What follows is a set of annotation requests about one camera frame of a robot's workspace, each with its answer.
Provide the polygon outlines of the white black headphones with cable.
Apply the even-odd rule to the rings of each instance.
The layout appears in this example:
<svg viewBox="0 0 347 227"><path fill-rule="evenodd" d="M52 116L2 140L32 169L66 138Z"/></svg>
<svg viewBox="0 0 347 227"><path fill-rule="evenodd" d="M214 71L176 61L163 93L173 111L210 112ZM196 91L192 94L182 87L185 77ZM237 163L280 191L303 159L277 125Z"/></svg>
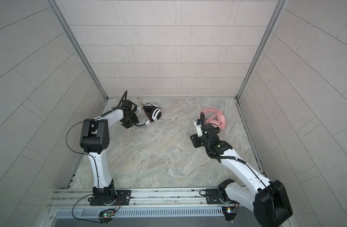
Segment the white black headphones with cable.
<svg viewBox="0 0 347 227"><path fill-rule="evenodd" d="M161 109L153 103L147 103L143 107L138 107L135 113L137 114L139 112L144 112L148 118L143 124L135 124L139 128L148 127L152 122L159 120L162 116Z"/></svg>

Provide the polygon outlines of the pink headphones with cable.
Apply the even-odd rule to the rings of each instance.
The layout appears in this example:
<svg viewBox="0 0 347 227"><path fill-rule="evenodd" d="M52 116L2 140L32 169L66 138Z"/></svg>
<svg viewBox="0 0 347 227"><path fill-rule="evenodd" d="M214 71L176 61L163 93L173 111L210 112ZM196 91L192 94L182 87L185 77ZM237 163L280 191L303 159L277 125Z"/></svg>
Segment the pink headphones with cable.
<svg viewBox="0 0 347 227"><path fill-rule="evenodd" d="M211 114L211 116L205 120L207 124L213 124L220 130L226 127L226 120L223 112L216 107L204 107L199 111L199 117L203 114Z"/></svg>

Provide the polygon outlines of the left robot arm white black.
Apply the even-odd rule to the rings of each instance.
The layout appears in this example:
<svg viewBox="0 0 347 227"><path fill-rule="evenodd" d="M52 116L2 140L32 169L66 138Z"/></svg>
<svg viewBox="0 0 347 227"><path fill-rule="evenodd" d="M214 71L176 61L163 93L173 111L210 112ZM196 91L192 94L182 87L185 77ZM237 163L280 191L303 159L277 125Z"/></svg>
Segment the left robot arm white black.
<svg viewBox="0 0 347 227"><path fill-rule="evenodd" d="M109 127L117 122L128 129L139 123L136 116L137 105L123 93L118 105L96 118L82 121L80 147L83 155L89 156L93 175L93 195L88 199L91 206L112 205L118 196L114 187L107 161L107 148L110 143Z"/></svg>

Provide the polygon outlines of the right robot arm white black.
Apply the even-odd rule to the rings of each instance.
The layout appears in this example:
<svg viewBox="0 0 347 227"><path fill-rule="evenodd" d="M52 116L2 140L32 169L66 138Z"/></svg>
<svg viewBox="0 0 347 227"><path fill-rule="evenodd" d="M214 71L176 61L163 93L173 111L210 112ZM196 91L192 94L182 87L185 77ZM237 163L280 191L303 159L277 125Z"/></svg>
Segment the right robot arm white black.
<svg viewBox="0 0 347 227"><path fill-rule="evenodd" d="M218 186L222 202L234 201L253 212L262 227L278 227L293 215L285 186L254 170L226 141L219 139L216 128L200 113L195 121L197 133L190 136L195 148L204 147L209 158L229 168L245 185L232 179Z"/></svg>

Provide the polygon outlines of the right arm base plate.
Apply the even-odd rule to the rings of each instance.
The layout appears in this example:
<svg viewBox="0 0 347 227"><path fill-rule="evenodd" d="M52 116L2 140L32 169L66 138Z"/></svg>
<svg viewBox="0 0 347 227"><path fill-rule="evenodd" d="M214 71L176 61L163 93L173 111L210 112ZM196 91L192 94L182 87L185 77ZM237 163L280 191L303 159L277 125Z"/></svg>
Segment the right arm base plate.
<svg viewBox="0 0 347 227"><path fill-rule="evenodd" d="M236 204L235 201L229 199L224 189L205 189L204 197L207 204Z"/></svg>

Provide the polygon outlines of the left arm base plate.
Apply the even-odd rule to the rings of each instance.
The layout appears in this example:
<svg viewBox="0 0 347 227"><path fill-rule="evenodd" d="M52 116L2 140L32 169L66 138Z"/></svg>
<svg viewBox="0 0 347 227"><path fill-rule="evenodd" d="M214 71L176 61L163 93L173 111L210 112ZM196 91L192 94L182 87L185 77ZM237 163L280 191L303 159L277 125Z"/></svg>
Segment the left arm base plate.
<svg viewBox="0 0 347 227"><path fill-rule="evenodd" d="M126 206L129 205L131 192L131 190L115 190L111 192L107 189L97 189L88 201L91 206Z"/></svg>

